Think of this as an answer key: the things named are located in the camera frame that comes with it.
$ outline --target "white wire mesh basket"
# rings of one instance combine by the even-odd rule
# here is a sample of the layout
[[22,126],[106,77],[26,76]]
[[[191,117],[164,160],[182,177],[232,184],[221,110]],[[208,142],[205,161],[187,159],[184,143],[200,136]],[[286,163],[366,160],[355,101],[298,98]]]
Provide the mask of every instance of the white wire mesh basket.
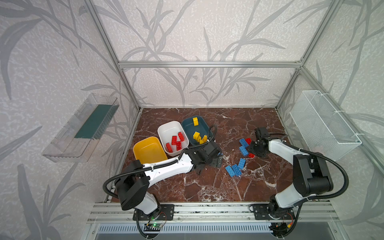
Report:
[[303,91],[291,116],[312,152],[338,160],[361,140],[320,91]]

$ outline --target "dark blue bin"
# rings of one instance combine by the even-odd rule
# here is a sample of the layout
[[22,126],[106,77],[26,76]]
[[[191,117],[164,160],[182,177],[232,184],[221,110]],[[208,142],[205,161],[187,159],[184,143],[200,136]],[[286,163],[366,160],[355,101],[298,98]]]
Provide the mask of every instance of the dark blue bin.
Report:
[[[199,124],[197,126],[194,126],[193,118],[197,118],[197,120],[199,121]],[[187,135],[189,142],[192,145],[199,145],[199,143],[193,139],[193,134],[195,132],[199,132],[201,138],[203,138],[204,135],[207,135],[209,130],[209,126],[201,116],[193,116],[193,117],[187,118],[181,123],[181,126],[183,127],[184,132]]]

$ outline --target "yellow bin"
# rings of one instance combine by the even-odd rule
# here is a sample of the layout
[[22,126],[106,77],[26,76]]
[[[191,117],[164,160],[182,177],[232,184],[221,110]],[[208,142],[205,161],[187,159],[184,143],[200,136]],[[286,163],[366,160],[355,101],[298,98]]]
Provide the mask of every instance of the yellow bin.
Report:
[[133,146],[133,154],[141,164],[167,160],[161,143],[157,137],[148,137]]

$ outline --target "blue lego brick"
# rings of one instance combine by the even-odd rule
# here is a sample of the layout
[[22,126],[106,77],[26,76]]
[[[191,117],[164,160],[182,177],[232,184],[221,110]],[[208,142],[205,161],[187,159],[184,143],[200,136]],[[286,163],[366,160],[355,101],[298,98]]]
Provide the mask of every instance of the blue lego brick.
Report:
[[239,162],[238,167],[239,167],[240,169],[243,169],[244,166],[245,166],[245,159],[244,159],[244,158],[240,158],[240,162]]
[[243,154],[244,157],[248,156],[248,151],[245,149],[244,146],[239,147],[240,152]]
[[235,172],[236,176],[238,176],[238,177],[241,176],[240,169],[236,164],[232,166],[232,169]]
[[240,143],[241,143],[241,145],[243,145],[243,147],[249,146],[249,144],[247,143],[247,141],[244,138],[240,139]]
[[231,166],[226,166],[225,169],[230,177],[233,177],[235,175],[235,172],[232,170]]

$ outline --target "brown marble tabletop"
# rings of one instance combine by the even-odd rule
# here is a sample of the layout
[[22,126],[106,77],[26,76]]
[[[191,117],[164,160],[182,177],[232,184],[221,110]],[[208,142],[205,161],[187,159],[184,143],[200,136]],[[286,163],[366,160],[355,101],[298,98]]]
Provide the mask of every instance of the brown marble tabletop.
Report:
[[[256,127],[267,127],[270,132],[284,131],[273,108],[143,109],[123,169],[135,160],[132,151],[135,143],[150,136],[159,137],[157,128],[164,123],[181,123],[194,115],[202,116],[208,126],[218,126],[216,143],[223,150],[222,167],[206,167],[201,175],[192,171],[156,183],[148,192],[155,194],[160,202],[264,202],[292,183],[292,165],[284,159],[272,153],[266,159],[257,156],[251,159],[239,151],[239,139],[255,140]],[[225,167],[238,164],[241,157],[246,159],[242,175],[230,177]]]

